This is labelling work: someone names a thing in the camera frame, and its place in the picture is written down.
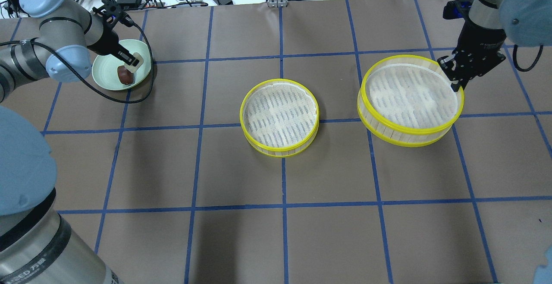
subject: robotic arm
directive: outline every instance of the robotic arm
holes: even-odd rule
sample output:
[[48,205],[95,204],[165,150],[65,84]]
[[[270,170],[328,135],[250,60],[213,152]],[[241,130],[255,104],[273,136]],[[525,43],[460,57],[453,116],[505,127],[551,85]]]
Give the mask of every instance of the robotic arm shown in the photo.
[[552,44],[552,0],[454,0],[443,17],[465,20],[453,53],[437,60],[454,91],[505,60],[506,37],[524,47]]
[[100,55],[112,54],[131,73],[144,62],[142,56],[130,54],[121,46],[118,35],[113,32],[118,21],[128,27],[134,24],[114,1],[105,0],[101,9],[94,9],[95,14],[73,0],[19,2],[22,9],[39,20],[41,38],[23,40],[0,50],[0,101],[17,87],[43,78],[52,77],[60,82],[79,80],[57,57],[34,42],[55,50],[83,78],[91,73],[87,48]]

